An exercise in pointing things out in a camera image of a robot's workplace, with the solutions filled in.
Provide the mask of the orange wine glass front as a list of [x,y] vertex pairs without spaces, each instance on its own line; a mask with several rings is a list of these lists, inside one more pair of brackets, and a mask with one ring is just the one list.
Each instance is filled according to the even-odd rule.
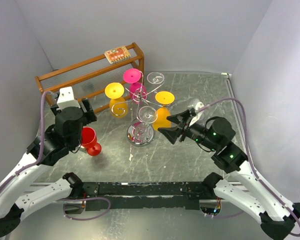
[[160,91],[155,95],[155,100],[162,105],[156,110],[157,119],[152,124],[155,131],[158,128],[170,128],[172,123],[167,120],[167,117],[171,115],[167,106],[174,102],[175,96],[169,91]]

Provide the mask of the orange wine glass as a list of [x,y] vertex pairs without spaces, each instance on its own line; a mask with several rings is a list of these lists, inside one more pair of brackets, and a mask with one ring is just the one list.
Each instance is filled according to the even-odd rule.
[[109,83],[104,90],[105,95],[110,99],[109,109],[113,117],[123,118],[128,114],[128,104],[123,98],[125,89],[119,82]]
[[167,117],[171,115],[167,106],[174,102],[175,96],[169,91],[160,91],[155,95],[155,100],[162,105],[156,110],[157,119],[152,124],[155,131],[158,128],[170,128],[172,123],[167,120]]

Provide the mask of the clear wine glass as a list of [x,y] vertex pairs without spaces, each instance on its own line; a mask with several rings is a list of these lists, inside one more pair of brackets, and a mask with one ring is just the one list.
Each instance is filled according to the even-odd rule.
[[150,72],[147,77],[147,81],[154,87],[153,90],[150,91],[150,93],[157,93],[158,89],[164,84],[165,77],[160,72]]
[[140,146],[148,145],[154,138],[154,129],[152,123],[157,119],[156,110],[145,105],[138,112],[138,120],[140,124],[135,128],[135,139]]

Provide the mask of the red plastic cup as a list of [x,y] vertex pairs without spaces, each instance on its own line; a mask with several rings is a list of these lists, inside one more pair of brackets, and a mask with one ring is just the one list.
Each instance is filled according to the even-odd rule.
[[84,127],[81,136],[81,146],[90,156],[94,157],[101,153],[102,146],[98,143],[97,134],[93,128]]

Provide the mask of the pink wine glass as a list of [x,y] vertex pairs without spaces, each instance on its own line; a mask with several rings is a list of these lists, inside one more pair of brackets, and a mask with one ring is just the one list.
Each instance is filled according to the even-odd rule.
[[147,90],[141,80],[143,80],[143,73],[136,69],[130,68],[123,74],[123,80],[130,84],[129,95],[132,101],[136,104],[140,102],[140,99],[147,99]]

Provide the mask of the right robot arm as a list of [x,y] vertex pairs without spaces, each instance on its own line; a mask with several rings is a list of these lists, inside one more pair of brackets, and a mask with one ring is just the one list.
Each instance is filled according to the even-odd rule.
[[214,164],[249,191],[238,189],[213,172],[203,181],[203,195],[208,199],[216,196],[229,201],[254,218],[271,239],[285,239],[299,222],[300,203],[285,198],[255,170],[247,154],[233,143],[236,132],[226,118],[211,117],[208,119],[210,126],[194,123],[193,118],[193,109],[170,115],[166,119],[175,126],[157,130],[172,144],[189,138],[199,147],[204,146],[205,151],[213,153]]

